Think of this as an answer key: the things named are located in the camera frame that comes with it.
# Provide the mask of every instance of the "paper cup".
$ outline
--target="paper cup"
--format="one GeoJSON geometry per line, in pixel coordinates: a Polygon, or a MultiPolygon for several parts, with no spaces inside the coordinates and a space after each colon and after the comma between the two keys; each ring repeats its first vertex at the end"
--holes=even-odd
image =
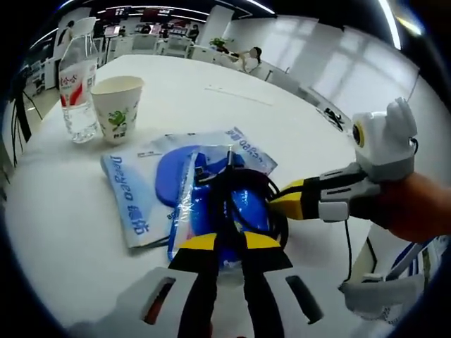
{"type": "Polygon", "coordinates": [[[130,138],[136,126],[143,85],[139,77],[116,76],[91,89],[100,129],[107,142],[121,144],[130,138]]]}

